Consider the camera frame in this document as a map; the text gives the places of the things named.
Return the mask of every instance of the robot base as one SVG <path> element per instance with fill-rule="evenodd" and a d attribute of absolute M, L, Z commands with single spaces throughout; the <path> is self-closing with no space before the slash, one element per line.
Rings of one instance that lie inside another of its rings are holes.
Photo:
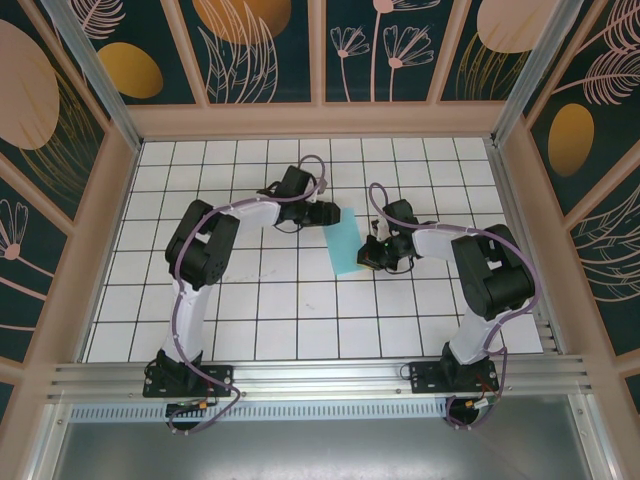
<path fill-rule="evenodd" d="M 222 383 L 233 383 L 231 365 L 200 365 L 200 358 L 195 359 L 193 364 L 202 372 Z M 145 368 L 142 396 L 145 398 L 221 398 L 230 397 L 231 391 L 218 385 L 208 385 L 184 363 L 175 362 L 160 350 L 156 364 Z"/>
<path fill-rule="evenodd" d="M 461 365 L 446 343 L 440 360 L 409 363 L 412 393 L 481 393 L 482 383 L 498 391 L 495 364 L 488 357 Z"/>

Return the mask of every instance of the wall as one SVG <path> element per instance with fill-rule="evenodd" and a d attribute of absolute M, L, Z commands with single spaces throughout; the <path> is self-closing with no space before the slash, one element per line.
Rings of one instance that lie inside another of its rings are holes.
<path fill-rule="evenodd" d="M 204 138 L 487 134 L 556 3 L 70 4 L 139 132 Z"/>
<path fill-rule="evenodd" d="M 629 474 L 640 471 L 640 2 L 586 7 L 505 154 L 567 350 L 584 355 Z"/>
<path fill-rule="evenodd" d="M 0 476 L 16 478 L 83 334 L 133 151 L 28 1 L 0 10 L 0 104 Z"/>

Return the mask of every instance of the black mounting plate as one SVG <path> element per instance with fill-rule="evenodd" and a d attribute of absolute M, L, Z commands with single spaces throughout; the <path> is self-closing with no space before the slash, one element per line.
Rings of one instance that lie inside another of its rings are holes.
<path fill-rule="evenodd" d="M 231 365 L 200 365 L 198 367 L 210 377 L 220 380 L 224 383 L 233 383 L 233 367 Z M 188 390 L 185 385 L 176 382 L 166 381 L 166 377 L 160 367 L 155 365 L 147 368 L 147 377 L 145 380 L 142 396 L 145 398 L 204 398 L 204 397 L 230 397 L 231 390 L 227 390 L 218 385 L 212 385 L 213 390 L 207 389 L 207 382 L 198 378 L 195 387 Z"/>
<path fill-rule="evenodd" d="M 487 385 L 498 391 L 498 375 L 496 373 L 496 366 L 493 362 L 487 361 L 487 367 L 479 373 L 481 378 Z M 479 381 L 473 380 L 467 383 L 462 383 L 452 388 L 451 385 L 445 380 L 444 371 L 440 366 L 439 360 L 431 362 L 411 362 L 407 366 L 402 368 L 400 372 L 404 378 L 407 378 L 411 382 L 412 393 L 473 393 L 482 392 L 482 385 Z"/>

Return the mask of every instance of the enclosure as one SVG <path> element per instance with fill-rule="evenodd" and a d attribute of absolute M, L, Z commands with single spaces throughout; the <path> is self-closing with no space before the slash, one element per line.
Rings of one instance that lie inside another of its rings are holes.
<path fill-rule="evenodd" d="M 636 478 L 639 46 L 638 0 L 4 1 L 0 476 Z M 175 400 L 142 396 L 191 202 L 305 155 L 361 244 L 379 182 L 531 259 L 485 425 L 403 375 L 463 321 L 456 264 L 338 271 L 327 231 L 286 223 L 236 238 L 204 313 L 237 406 L 177 438 Z"/>

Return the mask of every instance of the grid floor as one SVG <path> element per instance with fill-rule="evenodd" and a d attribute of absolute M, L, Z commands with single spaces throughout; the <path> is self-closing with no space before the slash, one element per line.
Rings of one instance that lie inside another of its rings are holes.
<path fill-rule="evenodd" d="M 505 221 L 479 138 L 145 143 L 85 361 L 155 356 L 173 301 L 164 249 L 191 201 L 246 198 L 309 153 L 327 163 L 330 188 L 321 199 L 355 210 L 363 243 L 375 219 L 366 196 L 373 181 L 391 201 L 407 199 L 420 221 L 479 228 Z M 319 173 L 313 163 L 306 168 Z M 337 278 L 322 228 L 290 235 L 268 228 L 236 239 L 209 299 L 204 359 L 440 355 L 465 309 L 455 267 L 443 260 L 418 260 L 403 275 L 363 270 Z M 533 317 L 509 322 L 494 348 L 505 343 L 510 353 L 542 352 Z"/>

